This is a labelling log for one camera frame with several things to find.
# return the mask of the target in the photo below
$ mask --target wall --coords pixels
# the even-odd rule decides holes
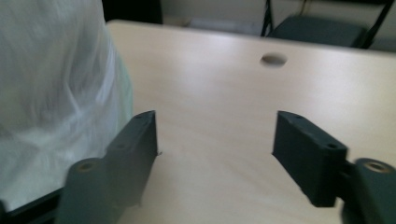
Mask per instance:
[[[162,0],[162,2],[165,16],[230,21],[261,22],[264,7],[264,0]],[[276,24],[300,8],[299,1],[272,0],[272,2]],[[317,3],[309,6],[310,13],[331,14],[330,11],[336,12],[332,16],[368,24],[372,24],[377,15],[377,11],[372,7],[356,9],[350,6],[335,7]],[[390,10],[377,37],[396,38],[396,4]]]

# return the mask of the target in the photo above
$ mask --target chair seat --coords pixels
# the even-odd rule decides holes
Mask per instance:
[[[268,37],[358,48],[367,34],[365,27],[310,16],[291,16]]]

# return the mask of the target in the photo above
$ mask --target white cloth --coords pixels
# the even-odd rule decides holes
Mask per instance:
[[[102,157],[132,88],[99,0],[0,1],[0,199],[13,210]]]

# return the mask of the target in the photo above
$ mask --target table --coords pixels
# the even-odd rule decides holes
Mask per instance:
[[[134,85],[134,113],[157,111],[163,152],[120,223],[340,223],[309,203],[271,155],[276,111],[396,165],[396,57],[133,22],[108,25]],[[283,66],[264,54],[287,57]]]

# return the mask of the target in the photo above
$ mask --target black chair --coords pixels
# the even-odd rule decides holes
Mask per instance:
[[[160,0],[102,0],[105,21],[125,20],[163,24]]]
[[[309,43],[367,49],[373,42],[382,22],[386,18],[394,0],[318,0],[328,2],[348,2],[383,6],[371,27],[364,27],[345,21],[320,17],[294,15],[286,18],[275,29],[271,12],[271,0],[266,0],[262,36],[303,41]]]

